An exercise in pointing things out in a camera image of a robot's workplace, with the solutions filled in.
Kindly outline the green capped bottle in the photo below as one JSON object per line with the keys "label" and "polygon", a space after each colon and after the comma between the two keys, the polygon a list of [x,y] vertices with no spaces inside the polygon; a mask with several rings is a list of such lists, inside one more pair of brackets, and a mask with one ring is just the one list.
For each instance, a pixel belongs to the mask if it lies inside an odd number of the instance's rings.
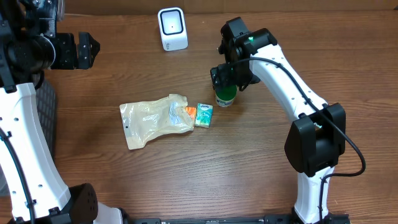
{"label": "green capped bottle", "polygon": [[231,106],[234,102],[236,95],[237,95],[237,87],[235,85],[215,90],[216,103],[220,107]]}

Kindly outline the teal tissue pack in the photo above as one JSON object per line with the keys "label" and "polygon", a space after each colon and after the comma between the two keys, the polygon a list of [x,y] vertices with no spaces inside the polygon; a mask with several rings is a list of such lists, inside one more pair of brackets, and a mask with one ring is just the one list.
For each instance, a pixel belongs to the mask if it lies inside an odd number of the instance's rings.
{"label": "teal tissue pack", "polygon": [[197,114],[195,118],[195,126],[209,128],[213,115],[213,106],[199,103],[197,104]]}

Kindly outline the orange tissue pack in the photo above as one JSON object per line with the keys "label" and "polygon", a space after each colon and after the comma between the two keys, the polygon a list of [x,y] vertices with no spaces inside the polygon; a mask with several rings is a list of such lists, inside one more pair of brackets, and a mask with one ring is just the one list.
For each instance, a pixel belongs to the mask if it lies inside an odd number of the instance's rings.
{"label": "orange tissue pack", "polygon": [[187,106],[187,107],[185,108],[185,111],[188,113],[188,115],[191,117],[191,119],[192,119],[193,121],[196,120],[197,109],[196,109],[195,107],[189,107],[189,106]]}

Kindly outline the beige plastic pouch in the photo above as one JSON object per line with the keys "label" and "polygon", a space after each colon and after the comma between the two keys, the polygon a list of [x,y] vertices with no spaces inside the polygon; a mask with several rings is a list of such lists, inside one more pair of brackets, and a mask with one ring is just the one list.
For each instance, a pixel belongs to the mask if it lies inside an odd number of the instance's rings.
{"label": "beige plastic pouch", "polygon": [[135,150],[160,136],[193,131],[194,120],[187,113],[187,98],[178,94],[155,101],[119,106],[128,149]]}

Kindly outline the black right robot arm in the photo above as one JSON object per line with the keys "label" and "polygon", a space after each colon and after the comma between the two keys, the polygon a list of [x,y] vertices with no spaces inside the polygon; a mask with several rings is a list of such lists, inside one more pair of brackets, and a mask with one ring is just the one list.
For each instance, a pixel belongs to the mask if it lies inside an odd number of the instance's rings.
{"label": "black right robot arm", "polygon": [[269,30],[251,32],[237,17],[220,32],[218,52],[226,61],[210,70],[218,101],[233,87],[243,91],[263,82],[291,122],[284,151],[298,173],[298,193],[291,216],[282,222],[349,223],[347,215],[334,215],[327,208],[328,175],[345,151],[342,106],[329,105],[305,84]]}

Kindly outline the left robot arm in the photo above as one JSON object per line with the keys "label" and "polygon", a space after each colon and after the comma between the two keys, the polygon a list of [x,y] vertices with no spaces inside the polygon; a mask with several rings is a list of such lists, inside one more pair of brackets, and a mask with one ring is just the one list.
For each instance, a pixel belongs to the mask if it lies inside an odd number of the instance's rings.
{"label": "left robot arm", "polygon": [[1,2],[1,168],[13,223],[128,223],[97,200],[89,183],[67,186],[55,167],[37,111],[44,71],[86,70],[100,44],[87,32],[57,32],[60,0]]}

